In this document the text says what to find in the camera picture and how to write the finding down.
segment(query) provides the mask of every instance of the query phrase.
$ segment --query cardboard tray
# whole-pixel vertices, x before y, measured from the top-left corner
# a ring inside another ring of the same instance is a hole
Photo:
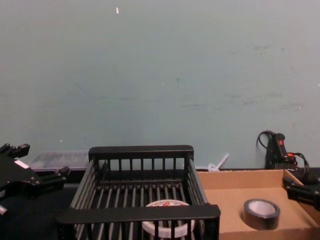
[[[220,240],[320,239],[320,211],[288,199],[283,176],[300,182],[287,170],[200,172],[198,175],[208,202],[218,204],[221,210]],[[265,199],[279,206],[277,229],[255,230],[243,222],[244,203],[249,199]]]

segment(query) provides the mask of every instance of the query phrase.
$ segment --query metal bar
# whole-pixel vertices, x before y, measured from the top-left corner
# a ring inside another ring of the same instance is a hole
[[[134,208],[135,204],[136,204],[136,188],[134,187],[132,191],[131,207]],[[133,222],[130,222],[128,240],[134,240],[134,223]]]
[[[176,169],[177,169],[177,159],[173,159],[173,179],[176,178]]]
[[[106,203],[105,203],[105,208],[106,208],[106,209],[109,207],[109,203],[110,203],[112,191],[113,191],[112,188],[110,188],[110,189],[109,189],[109,192],[108,192],[108,197],[107,197]],[[103,231],[104,231],[104,228],[105,228],[105,224],[102,223],[102,224],[100,225],[100,229],[99,229],[99,233],[98,233],[98,237],[97,237],[98,240],[101,240],[102,234],[103,234]]]
[[[116,196],[115,196],[115,200],[114,200],[114,208],[115,209],[118,207],[119,195],[120,195],[120,187],[118,187],[116,190]],[[115,223],[114,222],[110,223],[109,239],[112,239],[112,235],[114,234],[114,228],[115,228]]]
[[[187,181],[187,185],[188,185],[187,188],[188,188],[189,195],[191,197],[192,204],[193,205],[200,205],[198,202],[198,199],[195,197],[195,194],[191,189],[190,180]]]
[[[104,224],[104,240],[109,240],[109,223]]]
[[[154,222],[154,236],[155,236],[155,240],[159,240],[159,222],[155,221]]]
[[[164,187],[164,197],[167,200],[169,199],[169,193],[168,193],[168,187],[167,186]]]
[[[86,231],[87,231],[88,239],[92,240],[92,229],[91,229],[90,223],[86,225]]]
[[[201,203],[201,204],[207,203],[206,200],[202,198],[202,195],[201,195],[202,186],[201,186],[201,188],[198,187],[196,176],[194,176],[192,173],[188,173],[188,177],[189,177],[191,183],[193,184],[192,189],[195,189],[195,191],[197,193],[197,196],[199,198],[199,203]]]
[[[164,187],[164,198],[166,200],[169,199],[169,193],[168,193],[168,187],[167,186]],[[168,227],[171,228],[171,221],[168,221]]]
[[[133,164],[132,164],[132,159],[130,158],[130,172],[133,170]]]
[[[122,159],[119,159],[119,173],[120,173],[120,178],[122,176]]]
[[[149,203],[152,203],[152,187],[151,185],[149,186]],[[152,234],[149,234],[149,239],[154,240],[154,236]]]
[[[159,180],[148,180],[148,184],[156,184],[156,185],[167,185],[167,184],[179,184],[181,183],[182,178],[177,178],[177,179],[159,179]],[[131,184],[136,184],[136,185],[145,185],[146,181],[145,180],[121,180],[121,181],[100,181],[99,182],[101,185],[108,186],[110,184],[112,185],[131,185]]]
[[[104,193],[105,193],[105,188],[103,187],[103,188],[101,189],[100,196],[99,196],[98,202],[97,202],[97,204],[96,204],[96,208],[97,208],[97,209],[100,208],[100,204],[101,204],[102,197],[103,197]]]
[[[141,187],[141,189],[140,189],[140,207],[144,206],[144,192],[145,192],[145,189],[143,187]]]
[[[171,228],[171,239],[174,240],[175,239],[175,233],[176,233],[176,228],[175,228],[175,222],[172,222],[172,225],[169,226],[169,228]]]
[[[110,172],[111,172],[111,163],[110,163],[110,159],[107,159],[107,164],[108,164],[108,175],[110,177]]]
[[[160,198],[160,188],[157,186],[156,187],[156,199],[159,201],[161,198]],[[164,224],[163,224],[163,222],[162,221],[156,221],[156,222],[154,222],[154,225],[156,226],[156,223],[157,223],[157,225],[158,225],[158,227],[160,226],[160,227],[163,227],[164,226]],[[159,235],[158,234],[154,234],[155,235],[155,239],[157,240],[157,239],[159,239]]]
[[[188,240],[192,239],[192,234],[191,234],[191,220],[187,221],[187,236]]]
[[[165,172],[166,170],[166,159],[162,158],[162,171]]]
[[[201,201],[202,198],[201,198],[201,195],[200,195],[198,188],[196,187],[196,183],[195,183],[194,179],[191,177],[191,175],[189,173],[188,173],[188,177],[189,177],[189,179],[187,180],[187,182],[190,184],[190,188],[192,189],[192,193],[196,197],[198,204],[204,204]]]
[[[82,180],[81,180],[81,182],[80,182],[80,184],[79,184],[79,187],[78,187],[78,189],[76,190],[75,195],[74,195],[74,197],[73,197],[73,199],[72,199],[72,202],[71,202],[71,204],[70,204],[70,207],[71,207],[71,208],[74,208],[74,207],[76,206],[76,203],[77,203],[77,201],[79,200],[80,194],[83,193],[84,186],[85,186],[86,182],[89,180],[89,176],[88,176],[88,175],[89,175],[89,174],[91,173],[91,171],[92,171],[93,164],[94,164],[94,161],[91,160],[91,161],[89,162],[89,165],[88,165],[88,167],[87,167],[87,170],[84,172],[84,175],[83,175]]]
[[[126,223],[125,222],[121,222],[120,224],[120,233],[121,233],[121,240],[125,240],[126,239]]]
[[[153,176],[154,172],[155,172],[155,159],[154,158],[152,158],[152,160],[151,160],[151,165],[152,165],[152,176]]]
[[[86,209],[87,206],[88,206],[88,203],[90,203],[91,199],[93,201],[93,197],[94,197],[94,194],[93,192],[96,191],[95,189],[95,185],[96,183],[95,182],[92,182],[92,184],[90,186],[88,186],[89,190],[88,190],[88,193],[87,195],[85,196],[85,198],[83,199],[83,202],[81,203],[80,205],[80,208],[79,209]],[[82,238],[82,234],[84,232],[84,228],[85,228],[85,225],[84,224],[79,224],[77,227],[76,227],[76,236],[77,236],[77,239],[80,240]]]
[[[144,159],[141,158],[141,171],[144,172]]]
[[[122,204],[122,207],[125,208],[127,206],[127,198],[128,198],[128,188],[126,187],[125,190],[124,190],[124,197],[123,197],[123,204]],[[119,228],[119,235],[118,235],[118,240],[121,240],[122,239],[122,232],[124,231],[124,229],[122,230],[122,224]]]
[[[89,191],[89,186],[92,185],[92,183],[94,182],[96,176],[89,176],[89,180],[88,182],[85,184],[84,189],[82,191],[82,193],[80,194],[79,197],[79,201],[75,204],[74,208],[78,209],[81,205],[81,203],[83,202],[84,198],[87,196],[88,191]]]
[[[185,196],[184,189],[183,189],[182,185],[180,185],[179,190],[180,190],[180,194],[181,194],[181,199],[182,199],[182,201],[186,203],[187,200],[186,200],[186,196]],[[191,233],[191,240],[195,240],[195,239],[196,239],[196,238],[195,238],[195,234],[194,234],[194,232],[192,232],[192,233]]]
[[[172,195],[173,195],[173,199],[177,200],[177,192],[176,192],[175,186],[172,187]],[[178,220],[177,223],[178,223],[178,227],[183,225],[183,222],[181,220]]]
[[[195,184],[196,184],[197,188],[199,189],[200,196],[204,200],[204,203],[207,203],[208,202],[207,196],[205,194],[204,188],[202,187],[202,185],[200,183],[200,180],[199,180],[198,174],[197,174],[197,170],[196,170],[194,162],[192,161],[191,158],[189,158],[189,167],[191,168],[191,174],[193,174],[193,176],[194,176]]]

